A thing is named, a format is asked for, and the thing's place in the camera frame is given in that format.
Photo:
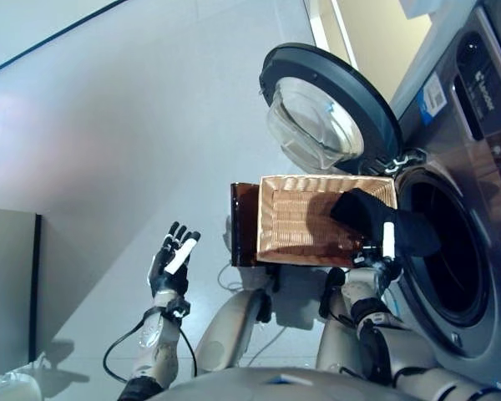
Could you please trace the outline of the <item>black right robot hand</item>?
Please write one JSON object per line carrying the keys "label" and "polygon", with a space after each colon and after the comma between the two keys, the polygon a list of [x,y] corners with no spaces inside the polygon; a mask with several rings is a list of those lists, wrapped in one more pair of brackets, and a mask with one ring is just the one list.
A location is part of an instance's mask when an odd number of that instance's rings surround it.
{"label": "black right robot hand", "polygon": [[382,225],[380,241],[364,240],[362,247],[352,257],[353,266],[373,269],[375,286],[387,288],[402,274],[402,268],[396,261],[395,226],[391,221]]}

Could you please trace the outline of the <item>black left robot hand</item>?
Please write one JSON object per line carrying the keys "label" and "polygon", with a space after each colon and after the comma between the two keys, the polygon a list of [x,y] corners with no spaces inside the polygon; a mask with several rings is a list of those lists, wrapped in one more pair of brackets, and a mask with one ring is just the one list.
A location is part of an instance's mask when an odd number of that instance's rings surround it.
{"label": "black left robot hand", "polygon": [[152,297],[163,291],[176,292],[183,297],[189,286],[187,279],[191,252],[200,240],[198,231],[189,231],[187,226],[175,221],[154,254],[147,282]]}

